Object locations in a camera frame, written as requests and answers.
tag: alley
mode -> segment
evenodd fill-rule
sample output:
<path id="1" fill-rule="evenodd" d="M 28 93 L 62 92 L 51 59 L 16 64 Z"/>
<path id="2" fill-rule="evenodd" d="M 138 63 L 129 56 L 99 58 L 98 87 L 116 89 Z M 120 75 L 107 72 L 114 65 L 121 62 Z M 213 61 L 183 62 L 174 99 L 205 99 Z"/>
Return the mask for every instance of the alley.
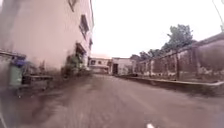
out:
<path id="1" fill-rule="evenodd" d="M 19 99 L 23 106 L 5 103 L 6 124 L 9 128 L 146 128 L 149 123 L 156 128 L 224 127 L 222 98 L 194 97 L 112 76 L 95 75 L 69 84 L 39 96 L 41 103 L 35 98 Z"/>

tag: sky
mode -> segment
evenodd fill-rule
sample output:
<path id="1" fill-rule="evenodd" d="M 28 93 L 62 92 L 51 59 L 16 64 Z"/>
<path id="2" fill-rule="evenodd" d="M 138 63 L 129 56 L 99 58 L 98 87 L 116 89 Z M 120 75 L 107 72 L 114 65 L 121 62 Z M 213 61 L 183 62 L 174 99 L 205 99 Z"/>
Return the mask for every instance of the sky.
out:
<path id="1" fill-rule="evenodd" d="M 224 18 L 224 4 L 214 0 Z M 190 25 L 196 40 L 221 32 L 212 0 L 92 0 L 92 54 L 130 57 L 161 48 L 170 26 Z"/>

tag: road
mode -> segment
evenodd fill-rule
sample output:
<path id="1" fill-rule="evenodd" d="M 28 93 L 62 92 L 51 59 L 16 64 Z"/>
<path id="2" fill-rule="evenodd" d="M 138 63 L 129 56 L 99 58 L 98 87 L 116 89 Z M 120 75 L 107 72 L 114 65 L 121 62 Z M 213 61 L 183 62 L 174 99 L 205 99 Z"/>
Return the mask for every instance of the road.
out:
<path id="1" fill-rule="evenodd" d="M 101 75 L 68 84 L 38 97 L 5 100 L 6 124 L 9 128 L 224 127 L 223 98 L 195 97 Z"/>

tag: green foliage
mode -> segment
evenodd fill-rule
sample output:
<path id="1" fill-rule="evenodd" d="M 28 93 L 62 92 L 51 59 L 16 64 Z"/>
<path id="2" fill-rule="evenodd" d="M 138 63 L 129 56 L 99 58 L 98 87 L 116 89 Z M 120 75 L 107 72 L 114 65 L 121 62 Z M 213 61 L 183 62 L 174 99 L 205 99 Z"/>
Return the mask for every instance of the green foliage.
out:
<path id="1" fill-rule="evenodd" d="M 141 60 L 147 60 L 147 59 L 150 59 L 150 56 L 146 52 L 142 51 L 140 52 L 140 58 Z"/>
<path id="2" fill-rule="evenodd" d="M 170 34 L 167 34 L 170 39 L 166 42 L 161 49 L 150 49 L 148 53 L 142 51 L 140 56 L 133 54 L 130 58 L 137 60 L 147 60 L 154 57 L 158 57 L 164 53 L 170 52 L 171 50 L 177 51 L 178 49 L 190 45 L 194 42 L 192 30 L 189 25 L 171 26 Z"/>
<path id="3" fill-rule="evenodd" d="M 189 25 L 177 25 L 170 27 L 171 34 L 167 34 L 170 39 L 167 43 L 164 44 L 162 50 L 169 52 L 170 50 L 177 50 L 184 46 L 190 45 L 193 42 L 193 35 L 191 34 L 192 30 Z"/>

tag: green trash bin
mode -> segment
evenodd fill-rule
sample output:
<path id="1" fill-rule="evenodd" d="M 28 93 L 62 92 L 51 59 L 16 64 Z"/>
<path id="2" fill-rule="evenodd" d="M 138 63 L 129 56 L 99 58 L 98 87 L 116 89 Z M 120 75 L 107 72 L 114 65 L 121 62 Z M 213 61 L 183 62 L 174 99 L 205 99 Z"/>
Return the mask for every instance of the green trash bin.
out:
<path id="1" fill-rule="evenodd" d="M 22 85 L 22 69 L 11 64 L 9 74 L 9 85 L 13 88 L 20 87 Z"/>

